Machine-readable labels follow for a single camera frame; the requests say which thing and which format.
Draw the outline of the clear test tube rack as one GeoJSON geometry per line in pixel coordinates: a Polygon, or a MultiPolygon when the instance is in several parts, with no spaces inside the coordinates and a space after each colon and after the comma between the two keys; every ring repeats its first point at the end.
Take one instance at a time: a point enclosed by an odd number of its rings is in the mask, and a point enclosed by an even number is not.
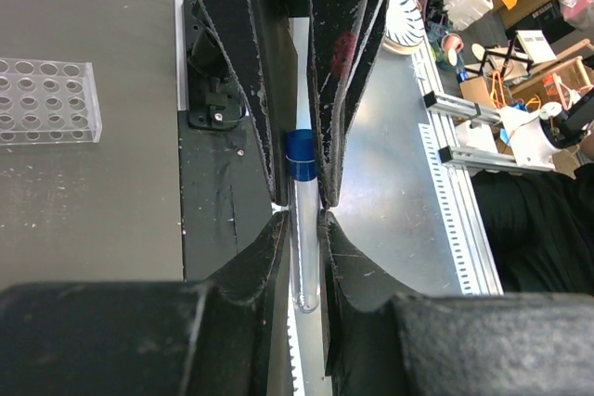
{"type": "Polygon", "coordinates": [[[1,59],[1,145],[97,143],[102,134],[93,65],[1,59]]]}

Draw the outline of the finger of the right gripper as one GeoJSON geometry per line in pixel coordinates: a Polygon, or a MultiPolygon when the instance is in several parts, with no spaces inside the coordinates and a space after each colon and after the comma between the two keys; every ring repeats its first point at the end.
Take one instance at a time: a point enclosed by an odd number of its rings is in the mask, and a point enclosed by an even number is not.
{"type": "Polygon", "coordinates": [[[318,182],[338,205],[346,137],[384,35],[389,0],[308,0],[307,82],[318,182]]]}
{"type": "Polygon", "coordinates": [[[252,118],[271,201],[289,200],[283,160],[283,132],[276,110],[272,71],[266,60],[265,34],[257,23],[257,0],[198,0],[252,118]]]}

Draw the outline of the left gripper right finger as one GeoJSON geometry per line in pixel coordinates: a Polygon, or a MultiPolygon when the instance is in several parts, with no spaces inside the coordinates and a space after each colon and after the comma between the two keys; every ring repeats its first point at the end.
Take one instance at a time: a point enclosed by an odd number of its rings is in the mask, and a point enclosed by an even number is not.
{"type": "Polygon", "coordinates": [[[326,373],[336,395],[589,395],[593,300],[428,297],[318,220],[326,373]]]}

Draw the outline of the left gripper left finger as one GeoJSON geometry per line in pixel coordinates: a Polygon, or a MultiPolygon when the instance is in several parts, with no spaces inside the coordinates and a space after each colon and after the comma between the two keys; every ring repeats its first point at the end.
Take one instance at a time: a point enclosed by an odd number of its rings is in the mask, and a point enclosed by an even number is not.
{"type": "Polygon", "coordinates": [[[5,395],[287,395],[288,213],[198,282],[30,283],[1,294],[5,395]]]}

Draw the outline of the blue capped test tube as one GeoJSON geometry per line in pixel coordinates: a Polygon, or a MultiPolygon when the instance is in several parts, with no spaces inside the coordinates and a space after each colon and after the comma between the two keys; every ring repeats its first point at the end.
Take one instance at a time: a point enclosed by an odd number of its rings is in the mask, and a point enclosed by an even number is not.
{"type": "Polygon", "coordinates": [[[294,307],[311,313],[319,304],[317,223],[320,200],[314,137],[310,129],[288,133],[286,159],[290,174],[291,293],[294,307]]]}

